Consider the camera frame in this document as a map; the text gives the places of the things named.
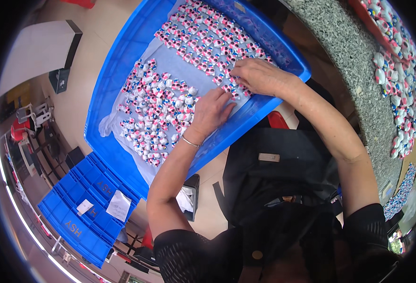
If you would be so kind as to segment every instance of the granite countertop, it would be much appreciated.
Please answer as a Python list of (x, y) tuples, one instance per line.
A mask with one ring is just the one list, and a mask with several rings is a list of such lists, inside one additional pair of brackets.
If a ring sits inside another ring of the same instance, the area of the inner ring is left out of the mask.
[(373, 52), (379, 45), (345, 0), (279, 0), (319, 40), (337, 67), (358, 115), (362, 141), (378, 182), (379, 197), (390, 181), (398, 182), (402, 161), (390, 157), (396, 135), (389, 98), (375, 81)]

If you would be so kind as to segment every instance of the figurine pile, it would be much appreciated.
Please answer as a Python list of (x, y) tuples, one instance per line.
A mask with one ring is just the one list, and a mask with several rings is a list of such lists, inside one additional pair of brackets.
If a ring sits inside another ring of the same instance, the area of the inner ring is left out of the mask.
[[(120, 122), (121, 136), (132, 142), (135, 152), (142, 159), (155, 167), (160, 164), (160, 158), (165, 161), (180, 136), (194, 120), (195, 97), (197, 89), (189, 87), (184, 81), (171, 79), (171, 74), (165, 72), (159, 75), (154, 72), (156, 60), (148, 63), (138, 60), (128, 76), (121, 91), (125, 94), (125, 103), (117, 106), (118, 111), (131, 115), (137, 113), (137, 121), (130, 117)], [(180, 91), (175, 96), (173, 91)], [(175, 127), (177, 133), (167, 137), (169, 126)]]
[(381, 95), (390, 96), (395, 116), (397, 135), (393, 139), (391, 157), (403, 159), (411, 151), (416, 138), (416, 48), (403, 22), (386, 0), (362, 2), (370, 17), (376, 21), (383, 36), (389, 41), (394, 57), (380, 48), (375, 52), (376, 82)]
[(237, 60), (260, 58), (276, 66), (243, 27), (201, 1), (186, 0), (154, 36), (167, 48), (177, 49), (176, 54), (183, 60), (213, 76), (212, 81), (218, 86), (230, 88), (232, 100), (248, 99), (251, 95), (244, 86), (237, 87), (236, 78), (230, 77)]

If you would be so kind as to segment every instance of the white cloth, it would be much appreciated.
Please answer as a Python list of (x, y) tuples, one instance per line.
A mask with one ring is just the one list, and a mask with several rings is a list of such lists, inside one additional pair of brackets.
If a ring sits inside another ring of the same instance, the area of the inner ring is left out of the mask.
[(187, 210), (188, 212), (194, 212), (194, 203), (191, 199), (192, 190), (182, 187), (177, 195), (177, 202), (182, 212)]

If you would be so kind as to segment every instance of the woman's hand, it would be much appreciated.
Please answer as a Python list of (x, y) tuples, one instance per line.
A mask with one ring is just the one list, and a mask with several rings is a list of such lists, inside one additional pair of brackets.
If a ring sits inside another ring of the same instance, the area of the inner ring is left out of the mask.
[(184, 132), (184, 136), (192, 143), (202, 144), (206, 137), (227, 121), (228, 115), (236, 106), (236, 103), (230, 103), (224, 109), (231, 98), (231, 93), (219, 87), (208, 91), (197, 102), (194, 121)]
[(301, 82), (297, 76), (258, 58), (238, 60), (230, 74), (238, 76), (238, 84), (251, 92), (268, 96), (280, 97), (279, 94), (290, 90), (295, 82)]

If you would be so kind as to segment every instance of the silver bangle bracelet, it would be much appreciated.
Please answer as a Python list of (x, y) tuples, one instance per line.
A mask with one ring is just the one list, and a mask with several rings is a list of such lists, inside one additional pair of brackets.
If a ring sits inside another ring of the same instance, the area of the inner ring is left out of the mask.
[(190, 144), (190, 145), (192, 145), (192, 146), (195, 146), (196, 148), (199, 148), (199, 147), (200, 147), (200, 145), (198, 145), (198, 144), (193, 144), (193, 143), (191, 143), (190, 141), (188, 141), (188, 140), (184, 137), (184, 135), (183, 135), (183, 134), (181, 135), (181, 138), (182, 138), (185, 142), (187, 142), (188, 144)]

